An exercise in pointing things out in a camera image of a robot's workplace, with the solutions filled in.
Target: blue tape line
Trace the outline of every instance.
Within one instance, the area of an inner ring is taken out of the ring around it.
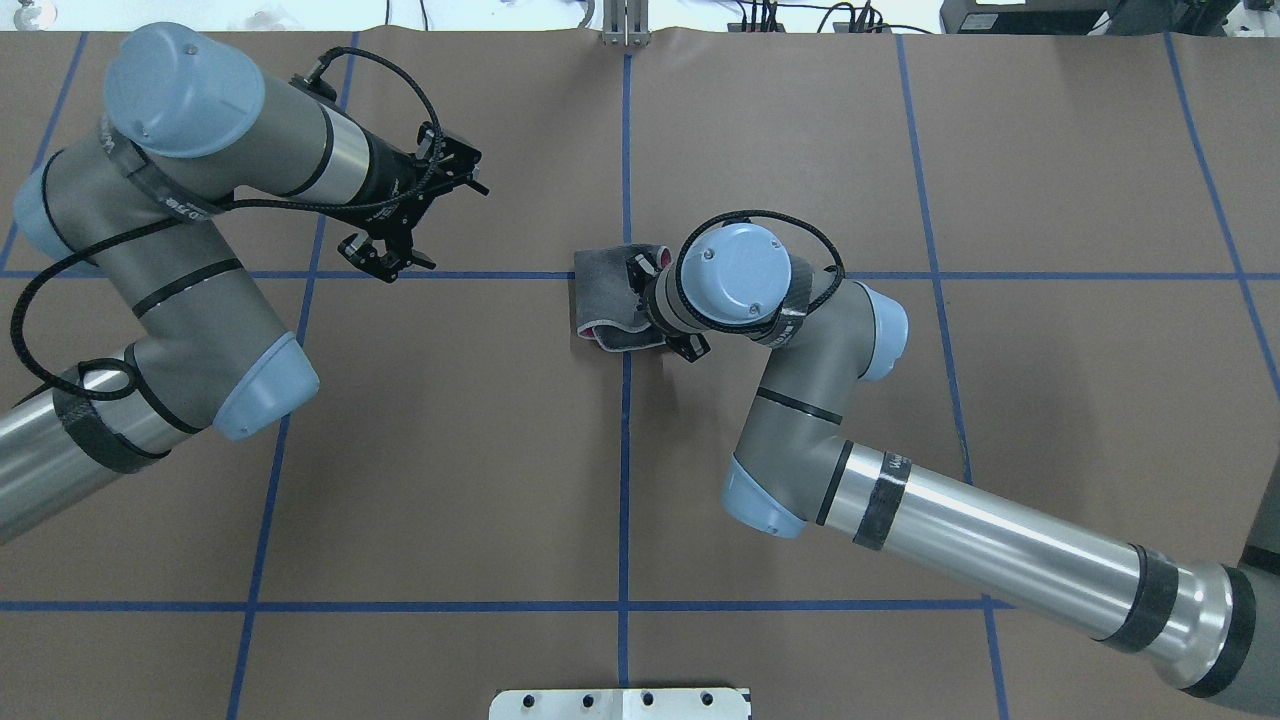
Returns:
[[[986,600],[658,600],[632,601],[632,612],[867,612],[984,610]]]
[[[351,46],[360,47],[360,32],[351,33]],[[351,78],[356,70],[356,56],[347,55],[347,73],[342,81],[342,95],[338,108],[346,109],[351,97]],[[298,345],[306,342],[307,324],[311,316],[311,297],[315,293],[316,274],[320,265],[320,249],[324,243],[325,218],[316,220],[315,238],[311,243],[311,260],[307,265],[307,287],[302,293],[302,309],[298,313]],[[239,715],[241,691],[244,688],[244,673],[248,667],[248,652],[253,643],[253,621],[257,615],[259,597],[262,589],[262,566],[266,564],[266,547],[271,537],[271,519],[275,515],[275,498],[280,487],[280,471],[284,468],[284,446],[289,437],[292,415],[280,419],[280,429],[275,436],[275,456],[271,460],[271,475],[266,486],[266,501],[262,505],[262,524],[257,533],[257,551],[253,555],[253,574],[248,585],[248,602],[244,607],[244,624],[241,628],[239,651],[236,653],[236,674],[232,678],[230,697],[227,701],[227,720]]]
[[[253,553],[253,574],[248,585],[248,601],[244,605],[244,624],[241,626],[241,643],[236,653],[236,673],[232,675],[232,692],[227,701],[227,719],[234,720],[239,714],[241,691],[244,687],[244,671],[248,669],[248,650],[253,642],[253,620],[257,615],[257,598],[262,589],[262,565],[266,562],[266,544],[271,536],[271,519],[275,514],[275,497],[280,487],[280,469],[284,466],[284,441],[289,437],[292,415],[280,419],[280,429],[275,434],[275,455],[271,459],[271,475],[266,484],[266,501],[262,503],[262,523],[257,532],[257,550]]]
[[[325,217],[316,219],[316,233],[311,240],[311,266],[307,270],[307,286],[302,291],[302,309],[298,313],[298,345],[306,345],[307,327],[311,324],[311,297],[316,290],[316,270],[320,266],[320,251],[324,249]]]
[[[998,601],[983,596],[987,606],[982,609],[983,620],[987,624],[987,652],[991,653],[991,673],[996,680],[996,711],[1000,720],[1009,720],[1009,693],[1005,691],[1005,666],[1000,659],[1000,638],[996,635],[996,603]]]
[[[622,243],[631,243],[631,54],[622,56]],[[631,352],[622,354],[618,461],[618,687],[630,678],[631,603]]]
[[[0,270],[0,279],[31,279],[36,277],[36,270]],[[253,270],[250,273],[260,281],[302,281],[311,277],[308,270]],[[337,281],[367,281],[360,270],[317,270],[316,279]],[[929,281],[933,273],[928,270],[855,270],[845,273],[851,281]],[[1235,273],[1028,273],[1009,270],[941,270],[938,273],[943,281],[1143,281],[1143,282],[1236,282]],[[1244,273],[1244,277],[1253,282],[1280,281],[1280,273]],[[59,281],[101,281],[93,275],[58,275]],[[554,270],[425,270],[404,272],[399,279],[443,279],[443,281],[571,281],[573,273]]]
[[[1196,129],[1196,118],[1192,115],[1192,105],[1187,99],[1187,86],[1183,85],[1183,72],[1178,64],[1178,51],[1174,49],[1174,38],[1165,33],[1165,53],[1169,55],[1169,69],[1174,74],[1174,86],[1178,88],[1178,101],[1183,106],[1183,119],[1187,120],[1187,133],[1192,140],[1192,149],[1196,151],[1196,161],[1199,163],[1201,173],[1204,176],[1204,186],[1208,188],[1208,199],[1213,204],[1213,214],[1217,215],[1217,227],[1222,231],[1222,242],[1226,243],[1226,254],[1231,258],[1231,266],[1235,268],[1235,277],[1240,283],[1240,295],[1244,296],[1244,306],[1249,311],[1249,322],[1253,323],[1253,333],[1258,338],[1262,348],[1262,360],[1266,363],[1267,373],[1271,375],[1271,388],[1280,398],[1280,372],[1276,370],[1275,356],[1271,355],[1271,345],[1267,342],[1266,329],[1262,327],[1262,318],[1253,304],[1253,292],[1249,291],[1249,281],[1244,274],[1244,264],[1240,261],[1240,252],[1235,247],[1235,237],[1231,236],[1231,225],[1226,222],[1226,210],[1222,209],[1222,199],[1217,192],[1217,183],[1213,182],[1213,173],[1208,168],[1204,158],[1204,147],[1201,145],[1199,132]]]
[[[631,352],[622,354],[622,442],[618,468],[618,687],[630,684],[627,648],[631,605]]]
[[[54,110],[49,114],[49,122],[45,123],[45,135],[40,138],[40,147],[36,149],[36,159],[31,163],[31,172],[36,172],[36,168],[45,161],[45,154],[49,152],[49,143],[54,140],[54,129],[58,127],[58,118],[63,114],[63,105],[67,102],[67,94],[72,88],[72,81],[76,78],[76,70],[79,69],[81,56],[84,54],[84,45],[88,42],[88,33],[82,32],[79,41],[76,42],[76,51],[72,53],[72,61],[67,65],[67,76],[63,77],[63,87],[58,91],[58,100],[54,102]],[[13,252],[13,242],[18,237],[18,223],[9,223],[9,233],[4,238],[4,247],[0,249],[0,269],[4,269],[9,264],[9,254]]]
[[[243,602],[4,600],[0,612],[243,612]]]
[[[938,314],[938,329],[942,333],[942,359],[947,366],[947,384],[951,389],[951,415],[955,420],[956,436],[960,441],[960,455],[964,459],[964,482],[973,484],[973,464],[969,461],[969,436],[965,432],[964,410],[960,406],[960,382],[956,378],[956,361],[951,351],[951,324],[947,322],[946,300],[942,296],[942,274],[938,266],[938,250],[933,238],[933,218],[929,214],[929,193],[924,184],[924,163],[920,159],[920,137],[915,126],[915,104],[911,100],[911,79],[906,65],[906,47],[902,36],[893,36],[897,45],[897,68],[902,81],[902,101],[906,109],[906,129],[911,138],[911,163],[915,165],[915,191],[920,201],[920,220],[924,223],[924,247],[929,255],[929,273],[933,279],[933,304]]]
[[[616,612],[613,601],[511,601],[511,602],[260,602],[259,612]]]
[[[520,614],[617,612],[612,600],[549,601],[261,601],[255,614]],[[6,600],[0,612],[244,612],[247,602],[132,600]],[[998,600],[658,600],[630,601],[631,612],[864,612],[927,610],[1014,610]]]
[[[631,245],[631,54],[622,56],[622,245]]]
[[[920,199],[920,220],[924,223],[924,246],[929,255],[929,270],[933,273],[933,302],[938,313],[938,331],[942,334],[942,359],[947,368],[947,386],[951,389],[951,414],[955,419],[956,437],[960,441],[960,455],[964,460],[964,482],[973,484],[973,461],[969,456],[969,433],[964,423],[964,407],[960,404],[960,380],[956,374],[955,354],[951,348],[951,324],[947,322],[946,299],[942,295],[942,269],[938,264],[938,251],[933,237],[933,219],[929,214],[929,193],[924,182],[924,161],[920,158],[920,137],[915,124],[915,104],[911,100],[911,78],[906,64],[906,46],[902,36],[895,36],[897,45],[897,67],[902,79],[902,102],[906,109],[906,127],[911,138],[911,163],[915,165],[915,188]],[[987,626],[987,650],[991,656],[991,676],[996,689],[996,705],[1000,719],[1009,720],[1009,707],[1005,701],[1005,670],[1000,660],[1000,639],[996,635],[996,619],[992,612],[992,600],[982,596],[983,620]]]

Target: white metal plate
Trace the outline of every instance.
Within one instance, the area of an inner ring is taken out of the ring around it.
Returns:
[[[750,720],[750,697],[735,688],[504,691],[489,720]]]

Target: wire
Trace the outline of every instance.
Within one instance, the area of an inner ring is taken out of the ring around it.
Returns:
[[[854,8],[852,3],[836,3],[835,5],[827,8],[827,13],[822,15],[822,22],[818,23],[818,32],[822,32],[822,28],[827,27],[827,18],[829,18],[831,14],[838,10],[840,8],[849,8],[849,27],[852,28],[854,23],[856,22],[858,9]]]
[[[774,220],[782,220],[788,225],[795,225],[818,238],[818,242],[820,242],[822,246],[827,249],[827,252],[831,252],[831,259],[835,261],[835,264],[826,268],[828,272],[835,273],[833,277],[831,278],[831,284],[827,286],[827,290],[822,291],[822,295],[814,297],[813,301],[809,302],[809,307],[805,310],[805,313],[812,314],[818,307],[822,307],[824,302],[831,300],[832,295],[836,295],[836,290],[840,288],[841,281],[845,279],[845,261],[840,259],[840,251],[836,250],[836,246],[832,245],[831,240],[826,234],[823,234],[823,232],[819,231],[818,228],[810,225],[809,223],[799,218],[792,218],[791,215],[787,215],[785,213],[778,213],[776,210],[732,210],[730,213],[721,213],[719,215],[716,215],[714,218],[705,220],[703,224],[694,228],[694,232],[689,233],[689,238],[685,240],[685,245],[680,249],[680,256],[676,258],[676,265],[675,265],[676,269],[678,270],[684,265],[685,256],[689,255],[689,249],[692,247],[694,241],[701,237],[701,234],[708,229],[710,229],[713,225],[728,220],[748,220],[750,218],[772,218]],[[716,320],[708,318],[707,315],[703,315],[701,313],[698,311],[696,307],[694,307],[692,302],[689,301],[689,296],[685,295],[685,283],[681,281],[681,274],[682,273],[680,272],[676,273],[676,293],[680,295],[680,301],[685,305],[685,310],[687,310],[694,316],[695,320],[705,325],[708,329],[728,334],[751,334],[767,331],[771,327],[773,327],[772,319],[764,320],[762,323],[755,323],[751,325],[726,325],[724,323],[717,323]]]
[[[897,24],[897,23],[881,23],[881,24],[876,24],[876,26],[868,26],[867,29],[864,29],[863,32],[874,32],[877,29],[893,29],[893,28],[899,28],[899,29],[914,29],[915,32],[919,32],[922,35],[936,35],[933,31],[924,29],[923,27],[904,26],[904,24]]]
[[[9,318],[9,341],[13,342],[13,351],[18,355],[18,361],[22,363],[23,366],[26,366],[28,370],[31,370],[31,374],[36,375],[36,378],[44,382],[46,386],[52,387],[55,389],[60,389],[69,395],[78,395],[79,397],[84,397],[87,400],[100,400],[100,401],[120,400],[122,397],[127,397],[129,393],[137,389],[138,387],[137,369],[129,365],[128,363],[124,363],[123,360],[116,360],[115,357],[99,357],[97,360],[90,360],[88,363],[84,363],[81,366],[90,369],[99,369],[99,370],[114,369],[123,372],[128,378],[128,382],[124,384],[123,388],[119,389],[111,389],[111,391],[87,389],[77,383],[68,382],[55,375],[54,373],[50,373],[49,370],[45,369],[44,365],[36,361],[35,356],[32,356],[31,348],[27,346],[27,338],[23,333],[23,324],[27,320],[27,310],[31,307],[31,302],[32,300],[36,299],[36,293],[40,292],[40,288],[44,287],[45,283],[47,283],[49,281],[54,279],[56,275],[70,268],[72,265],[81,263],[83,260],[88,260],[93,255],[97,255],[104,250],[110,250],[116,245],[123,245],[125,242],[129,242],[131,240],[137,240],[140,237],[145,237],[151,233],[172,228],[178,223],[179,220],[177,218],[166,218],[164,220],[151,223],[150,225],[143,225],[141,228],[134,228],[132,231],[122,232],[120,234],[109,237],[101,242],[95,242],[93,245],[83,250],[77,250],[76,252],[72,252],[67,258],[63,258],[61,260],[54,263],[52,265],[37,273],[36,277],[27,283],[27,287],[22,288],[22,292],[18,295],[18,301],[13,306],[13,315]]]
[[[403,200],[407,200],[408,197],[415,196],[426,188],[426,184],[431,181],[431,176],[434,176],[435,170],[439,168],[440,158],[444,150],[444,142],[443,142],[444,132],[440,129],[440,118],[435,114],[435,108],[431,106],[431,101],[428,100],[426,94],[422,92],[421,86],[419,86],[417,82],[415,82],[413,78],[410,77],[410,74],[406,73],[399,65],[392,63],[390,60],[380,55],[376,55],[367,50],[361,50],[358,47],[332,47],[326,50],[323,55],[320,55],[319,65],[312,72],[312,76],[319,78],[329,68],[329,65],[342,55],[357,55],[360,58],[367,58],[390,69],[393,73],[399,76],[406,83],[408,83],[410,88],[413,90],[413,94],[417,95],[417,99],[422,102],[422,106],[426,108],[426,113],[431,119],[433,135],[431,135],[431,156],[428,160],[426,172],[422,174],[422,178],[406,192],[402,192],[394,197],[388,197],[387,200],[379,200],[376,202],[362,202],[358,205],[340,205],[340,204],[321,204],[321,202],[292,202],[284,200],[232,200],[229,202],[219,204],[219,208],[221,208],[223,210],[239,210],[242,208],[275,208],[282,210],[307,210],[312,213],[324,213],[328,210],[347,210],[347,211],[374,210],[378,208],[385,208],[388,205],[396,205],[398,202],[402,202]],[[84,387],[81,387],[79,384],[68,382],[55,375],[54,373],[49,372],[44,365],[41,365],[36,360],[36,357],[31,354],[31,348],[27,346],[27,338],[24,334],[27,311],[31,309],[31,302],[36,299],[36,293],[40,292],[40,288],[44,287],[45,283],[47,283],[49,281],[54,279],[56,275],[65,272],[72,265],[88,260],[93,255],[110,250],[118,245],[123,245],[125,242],[137,240],[140,237],[146,237],[151,233],[172,228],[178,223],[179,223],[178,219],[168,218],[164,220],[157,220],[148,225],[122,232],[106,240],[95,242],[93,245],[90,245],[83,250],[77,250],[76,252],[72,252],[67,258],[63,258],[61,260],[54,263],[49,268],[45,268],[38,274],[36,274],[36,277],[27,283],[27,287],[22,290],[22,293],[18,295],[18,301],[14,304],[13,307],[13,315],[10,315],[9,318],[9,341],[10,343],[13,343],[14,354],[18,355],[18,361],[20,361],[23,366],[26,366],[27,370],[31,372],[31,374],[36,375],[36,378],[44,382],[47,387],[60,389],[68,395],[84,397],[87,400],[97,400],[97,401],[120,400],[123,397],[128,397],[134,389],[137,389],[138,387],[137,369],[131,366],[128,363],[124,363],[115,357],[99,357],[95,360],[90,360],[87,363],[82,363],[81,369],[120,370],[122,373],[125,374],[127,382],[124,387],[119,389],[113,389],[113,391],[87,389]]]

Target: gray cloth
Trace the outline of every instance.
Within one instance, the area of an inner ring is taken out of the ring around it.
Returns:
[[[609,352],[644,350],[666,338],[640,310],[640,297],[627,282],[627,259],[640,252],[669,256],[662,245],[616,245],[573,254],[577,336]]]

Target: light blue joint cap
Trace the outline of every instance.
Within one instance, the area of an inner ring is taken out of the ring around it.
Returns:
[[[50,161],[52,158],[46,158],[18,188],[18,195],[13,199],[13,219],[36,250],[56,261],[70,255],[72,249],[67,247],[54,229],[54,223],[49,220],[49,209],[45,208],[45,169]],[[67,272],[102,277],[102,270],[90,263],[76,263]]]
[[[721,505],[737,521],[780,538],[794,538],[804,529],[804,520],[796,518],[773,496],[755,482],[736,456],[730,456],[728,475]]]
[[[262,111],[262,70],[230,45],[177,23],[131,32],[106,68],[106,114],[125,137],[168,158],[236,142]]]
[[[791,284],[791,259],[772,232],[733,223],[694,241],[680,281],[703,315],[726,325],[749,325],[782,304]]]
[[[320,389],[311,361],[293,333],[271,343],[244,373],[214,415],[214,427],[230,439],[244,439],[293,413]]]
[[[906,310],[896,300],[876,292],[865,283],[858,284],[872,299],[872,313],[876,314],[876,348],[872,351],[872,361],[860,379],[876,382],[890,374],[893,370],[893,364],[902,356],[910,327],[906,320]]]

